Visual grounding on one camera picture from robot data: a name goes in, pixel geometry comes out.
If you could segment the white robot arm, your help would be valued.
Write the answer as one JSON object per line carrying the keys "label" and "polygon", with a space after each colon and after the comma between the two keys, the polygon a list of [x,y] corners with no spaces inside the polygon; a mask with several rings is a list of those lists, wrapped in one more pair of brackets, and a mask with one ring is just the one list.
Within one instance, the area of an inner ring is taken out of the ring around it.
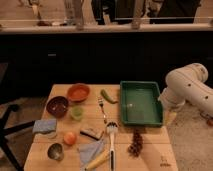
{"label": "white robot arm", "polygon": [[174,69],[166,75],[166,87],[158,97],[163,106],[164,125],[174,121],[186,101],[213,117],[213,88],[205,84],[207,79],[208,70],[200,63]]}

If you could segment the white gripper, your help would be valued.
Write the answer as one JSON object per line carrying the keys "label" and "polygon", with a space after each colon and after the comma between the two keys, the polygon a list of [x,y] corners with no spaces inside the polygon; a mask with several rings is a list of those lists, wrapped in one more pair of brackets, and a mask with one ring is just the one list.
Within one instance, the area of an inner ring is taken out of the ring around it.
{"label": "white gripper", "polygon": [[184,106],[185,99],[170,88],[164,88],[158,100],[161,102],[163,109],[167,110],[165,124],[170,125],[177,116],[174,111],[179,111]]}

